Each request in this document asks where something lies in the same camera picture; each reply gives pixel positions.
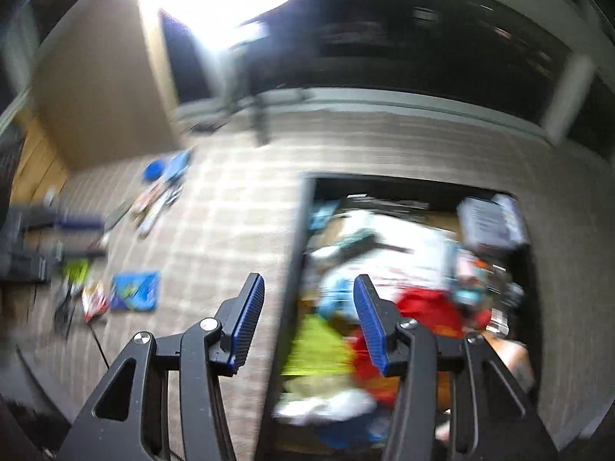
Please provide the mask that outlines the yellow green shuttlecock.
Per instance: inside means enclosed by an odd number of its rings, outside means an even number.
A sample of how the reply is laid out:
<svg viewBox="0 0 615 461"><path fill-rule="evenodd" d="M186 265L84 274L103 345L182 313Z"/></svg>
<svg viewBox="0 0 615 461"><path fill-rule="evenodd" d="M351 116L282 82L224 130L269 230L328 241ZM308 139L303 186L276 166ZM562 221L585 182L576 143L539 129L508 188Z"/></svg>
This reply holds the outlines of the yellow green shuttlecock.
<svg viewBox="0 0 615 461"><path fill-rule="evenodd" d="M316 377L352 373L354 352L344 337L318 314L306 315L292 341L281 374Z"/></svg>

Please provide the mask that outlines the blue round lid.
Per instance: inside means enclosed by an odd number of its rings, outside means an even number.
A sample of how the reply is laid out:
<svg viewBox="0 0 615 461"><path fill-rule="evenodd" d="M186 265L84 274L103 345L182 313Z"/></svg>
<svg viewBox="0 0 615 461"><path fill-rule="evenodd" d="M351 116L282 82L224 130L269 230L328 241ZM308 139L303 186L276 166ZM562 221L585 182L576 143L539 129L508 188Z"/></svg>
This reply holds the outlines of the blue round lid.
<svg viewBox="0 0 615 461"><path fill-rule="evenodd" d="M166 170L167 163L163 159L156 159L151 161L147 167L143 170L142 177L146 183L153 183L163 176Z"/></svg>

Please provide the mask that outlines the black storage tray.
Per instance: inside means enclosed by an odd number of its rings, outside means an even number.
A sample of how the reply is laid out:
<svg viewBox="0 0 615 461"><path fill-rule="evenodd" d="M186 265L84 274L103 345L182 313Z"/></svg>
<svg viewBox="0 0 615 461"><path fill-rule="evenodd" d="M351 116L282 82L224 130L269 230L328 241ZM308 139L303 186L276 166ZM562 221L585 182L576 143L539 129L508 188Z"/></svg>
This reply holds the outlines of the black storage tray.
<svg viewBox="0 0 615 461"><path fill-rule="evenodd" d="M272 418L275 401L281 394L281 370L291 351L292 340L299 326L299 287L303 270L303 251L311 238L309 215L317 202L341 201L349 195L366 194L388 201L418 201L429 210L454 212L463 199L474 197L489 200L498 195L498 189L464 185L454 182L400 178L381 175L349 173L303 173L297 225L293 237L292 256L288 266L283 308L278 323L277 338L266 391L259 437L253 458L255 460L343 460L341 454L299 454L276 444L281 427ZM524 300L517 309L516 331L527 345L530 364L538 380L542 378L543 329L540 290L536 273L533 247L524 245L512 253L510 259L513 279L525 291Z"/></svg>

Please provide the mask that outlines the cardboard box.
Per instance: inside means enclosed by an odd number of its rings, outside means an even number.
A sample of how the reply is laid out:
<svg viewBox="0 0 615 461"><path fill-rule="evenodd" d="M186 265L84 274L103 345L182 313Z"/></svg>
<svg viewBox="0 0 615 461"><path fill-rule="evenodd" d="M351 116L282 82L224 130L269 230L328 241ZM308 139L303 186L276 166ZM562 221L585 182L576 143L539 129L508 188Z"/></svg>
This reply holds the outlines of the cardboard box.
<svg viewBox="0 0 615 461"><path fill-rule="evenodd" d="M179 141L139 0L93 0L38 62L31 92L72 170L170 152Z"/></svg>

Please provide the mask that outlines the plaid woven mat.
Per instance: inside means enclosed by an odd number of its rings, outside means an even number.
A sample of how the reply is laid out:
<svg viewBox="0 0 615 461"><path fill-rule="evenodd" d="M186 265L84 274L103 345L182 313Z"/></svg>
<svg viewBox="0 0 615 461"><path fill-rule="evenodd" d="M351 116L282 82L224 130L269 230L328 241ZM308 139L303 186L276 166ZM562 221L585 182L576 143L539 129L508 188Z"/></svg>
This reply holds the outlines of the plaid woven mat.
<svg viewBox="0 0 615 461"><path fill-rule="evenodd" d="M113 314L95 331L52 329L42 289L19 331L20 346L82 404L136 332L180 332L235 295L251 272L265 306L247 363L222 384L237 456L252 457L271 367L304 172L390 175L512 192L527 219L543 309L539 411L565 442L614 396L614 175L597 157L530 135L368 113L283 113L271 142L255 145L242 121L190 139L194 159L178 201L139 239L117 227L94 276L156 270L152 313Z"/></svg>

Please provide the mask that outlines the red fabric bag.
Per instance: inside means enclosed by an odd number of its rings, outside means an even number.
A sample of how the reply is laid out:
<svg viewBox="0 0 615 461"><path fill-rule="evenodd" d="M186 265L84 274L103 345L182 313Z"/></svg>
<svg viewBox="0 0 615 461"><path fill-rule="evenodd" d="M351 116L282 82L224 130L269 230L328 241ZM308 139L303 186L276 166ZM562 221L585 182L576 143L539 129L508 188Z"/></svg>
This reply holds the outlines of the red fabric bag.
<svg viewBox="0 0 615 461"><path fill-rule="evenodd" d="M408 286L400 289L393 301L403 317L418 320L436 335L453 338L465 335L461 310L451 302L444 290ZM350 344L356 384L370 393L378 405L392 409L399 379L385 378L373 366L361 329L355 330L350 336Z"/></svg>

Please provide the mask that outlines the black light tripod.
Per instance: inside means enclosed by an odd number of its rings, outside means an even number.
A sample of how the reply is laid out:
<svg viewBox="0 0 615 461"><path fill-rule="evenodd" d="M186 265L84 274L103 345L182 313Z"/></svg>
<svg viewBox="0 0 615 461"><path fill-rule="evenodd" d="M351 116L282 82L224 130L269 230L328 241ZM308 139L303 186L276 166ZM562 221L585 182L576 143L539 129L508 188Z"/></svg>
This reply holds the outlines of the black light tripod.
<svg viewBox="0 0 615 461"><path fill-rule="evenodd" d="M258 60L243 56L233 61L233 71L226 74L228 80L222 92L222 112L226 120L244 110L241 102L248 100L250 127L260 147L271 141L267 121L268 103L265 99L266 80L262 78Z"/></svg>

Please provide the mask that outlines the blue snack packet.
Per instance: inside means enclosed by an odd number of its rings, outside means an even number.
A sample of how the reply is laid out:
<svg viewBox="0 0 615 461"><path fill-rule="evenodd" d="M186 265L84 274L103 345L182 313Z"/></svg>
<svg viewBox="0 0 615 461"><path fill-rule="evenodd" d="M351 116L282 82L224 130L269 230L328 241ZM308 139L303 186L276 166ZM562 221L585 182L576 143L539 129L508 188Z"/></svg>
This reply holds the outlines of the blue snack packet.
<svg viewBox="0 0 615 461"><path fill-rule="evenodd" d="M119 273L110 285L110 309L149 312L157 308L159 272Z"/></svg>

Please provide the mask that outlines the wooden board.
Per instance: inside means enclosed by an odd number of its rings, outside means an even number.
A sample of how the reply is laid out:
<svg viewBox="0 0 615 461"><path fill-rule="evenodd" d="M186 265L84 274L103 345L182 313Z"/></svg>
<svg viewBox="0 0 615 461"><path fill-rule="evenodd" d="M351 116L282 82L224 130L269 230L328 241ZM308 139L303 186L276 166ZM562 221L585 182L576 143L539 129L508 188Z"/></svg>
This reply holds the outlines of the wooden board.
<svg viewBox="0 0 615 461"><path fill-rule="evenodd" d="M53 137L41 120L25 109L13 118L23 129L25 142L15 179L12 204L42 204L45 198L58 195L69 179L69 169Z"/></svg>

